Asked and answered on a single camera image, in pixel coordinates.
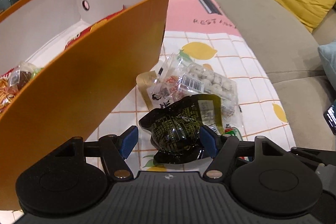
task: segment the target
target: grid pattern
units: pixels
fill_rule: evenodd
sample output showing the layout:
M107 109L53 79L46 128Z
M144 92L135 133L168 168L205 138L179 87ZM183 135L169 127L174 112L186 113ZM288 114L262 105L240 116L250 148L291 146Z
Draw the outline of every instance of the grid pattern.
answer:
M209 64L214 72L234 80L238 87L239 105L242 110L244 129L241 132L244 140L253 141L258 135L273 140L285 150L295 146L293 134L287 122L282 122L273 109L273 104L281 107L277 92L266 73L248 47L244 39L226 33L203 34L190 32L166 31L156 71L172 53L178 53L186 44L202 42L216 50L215 56L209 60L196 60L196 63ZM139 120L148 113L142 96L135 87L107 116L88 141L96 141L107 134L120 135L131 125L139 128L139 140L129 158L126 160L130 169L137 174L139 170L153 170L146 166L156 153L150 143L150 133L139 127ZM90 159L91 164L101 168L99 159ZM181 170L204 171L202 167L209 161L199 160L187 165L164 165L158 170L169 172Z
M290 126L287 122L281 121L279 113L274 110L274 105L276 105L278 111L279 109L283 111L277 92L253 51L242 37L224 32L166 31L159 62L153 69L158 71L170 54L178 53L184 45L191 42L201 42L216 51L211 59L194 59L194 62L200 65L210 65L214 72L237 83L239 105L244 124L244 129L241 131L243 140L253 141L256 136L263 135L287 151L290 147L295 146ZM152 159L157 150L150 143L150 133L144 131L138 125L139 120L147 113L146 104L136 86L106 117L87 141L97 141L107 134L120 135L131 125L136 124L139 128L139 140L128 159L126 159L127 165L135 176L139 170L169 172L197 170L202 175L211 162L210 158L184 165L153 166ZM102 169L99 159L87 158L86 160ZM0 223L11 224L22 215L21 211L0 211Z

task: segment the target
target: candy wrapper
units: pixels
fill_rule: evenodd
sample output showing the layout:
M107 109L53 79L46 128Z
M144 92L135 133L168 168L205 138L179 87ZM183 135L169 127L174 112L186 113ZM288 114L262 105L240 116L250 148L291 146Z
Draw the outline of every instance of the candy wrapper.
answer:
M188 56L172 54L148 92L154 107L166 107L189 95L215 94L221 98L223 123L243 130L236 82L194 63Z
M40 71L41 68L37 68L33 64L21 62L16 68L0 77L0 114Z
M151 143L159 151L157 163L183 164L208 157L199 141L199 130L207 125L224 133L221 119L221 99L213 94L187 96L166 108L155 108L139 121L151 132Z

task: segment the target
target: black snack bag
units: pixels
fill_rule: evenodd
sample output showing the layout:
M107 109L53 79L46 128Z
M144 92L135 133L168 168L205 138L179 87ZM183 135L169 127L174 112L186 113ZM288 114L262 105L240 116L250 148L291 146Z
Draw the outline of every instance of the black snack bag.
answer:
M203 154L200 127L207 125L223 134L221 98L214 94L186 96L166 108L153 109L140 119L139 125L152 133L151 143L159 150L154 157L157 163L197 160Z

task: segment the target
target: barcode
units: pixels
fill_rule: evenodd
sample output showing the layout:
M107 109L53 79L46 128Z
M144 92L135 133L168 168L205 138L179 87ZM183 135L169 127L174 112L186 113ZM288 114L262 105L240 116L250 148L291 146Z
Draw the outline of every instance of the barcode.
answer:
M182 76L181 84L190 88L190 89L197 90L199 92L204 92L204 83L200 80L196 80L194 78L191 78L188 75L183 75Z
M215 127L215 126L210 126L209 128L210 128L213 132L215 132L217 135L219 135L219 131L218 131L217 127Z

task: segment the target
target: clear plastic bag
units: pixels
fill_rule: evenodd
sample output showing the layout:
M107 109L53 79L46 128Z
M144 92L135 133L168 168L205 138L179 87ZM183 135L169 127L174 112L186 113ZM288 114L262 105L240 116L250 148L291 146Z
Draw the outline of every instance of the clear plastic bag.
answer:
M223 124L243 130L236 82L194 63L188 56L172 54L160 69L151 93L154 107L159 108L185 96L215 94L221 98Z
M16 95L36 74L33 64L21 62L9 75L8 92Z
M33 79L42 68L33 64L21 62L16 68L0 77L0 114L13 101L20 90Z

